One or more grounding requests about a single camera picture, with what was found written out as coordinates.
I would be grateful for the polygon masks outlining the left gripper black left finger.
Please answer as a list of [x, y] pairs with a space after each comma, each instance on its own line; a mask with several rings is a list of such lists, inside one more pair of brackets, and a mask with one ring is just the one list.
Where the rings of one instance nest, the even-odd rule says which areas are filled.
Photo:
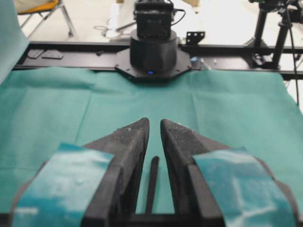
[[12, 227], [107, 227], [134, 213], [149, 139], [142, 118], [82, 147], [61, 144], [12, 205]]

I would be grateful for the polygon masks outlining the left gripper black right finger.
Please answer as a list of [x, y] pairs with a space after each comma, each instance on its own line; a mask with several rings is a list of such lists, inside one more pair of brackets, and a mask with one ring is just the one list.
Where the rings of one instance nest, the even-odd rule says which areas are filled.
[[290, 187], [245, 148], [163, 119], [160, 134], [174, 210], [201, 227], [297, 227]]

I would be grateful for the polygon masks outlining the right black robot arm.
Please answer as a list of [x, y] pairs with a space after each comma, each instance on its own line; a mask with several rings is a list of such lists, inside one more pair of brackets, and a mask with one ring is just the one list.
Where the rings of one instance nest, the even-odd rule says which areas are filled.
[[188, 53], [178, 47], [172, 30], [177, 9], [170, 0], [137, 0], [130, 47], [116, 54], [115, 69], [135, 80], [175, 78], [191, 69]]

